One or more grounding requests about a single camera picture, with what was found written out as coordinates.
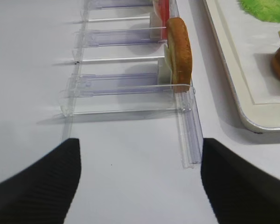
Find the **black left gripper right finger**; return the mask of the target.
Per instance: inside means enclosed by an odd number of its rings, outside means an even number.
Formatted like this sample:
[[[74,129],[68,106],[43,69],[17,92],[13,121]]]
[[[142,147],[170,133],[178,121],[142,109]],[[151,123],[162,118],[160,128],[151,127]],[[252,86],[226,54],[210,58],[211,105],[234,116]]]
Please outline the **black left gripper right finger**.
[[[280,224],[280,180],[218,140],[203,140],[200,173],[220,224]]]

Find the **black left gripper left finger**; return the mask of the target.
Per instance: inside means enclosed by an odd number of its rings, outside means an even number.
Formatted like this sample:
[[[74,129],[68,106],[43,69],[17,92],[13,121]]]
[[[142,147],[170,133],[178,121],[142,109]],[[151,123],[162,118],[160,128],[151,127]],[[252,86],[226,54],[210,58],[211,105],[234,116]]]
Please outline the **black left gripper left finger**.
[[[64,223],[80,177],[80,141],[69,138],[0,183],[0,224]]]

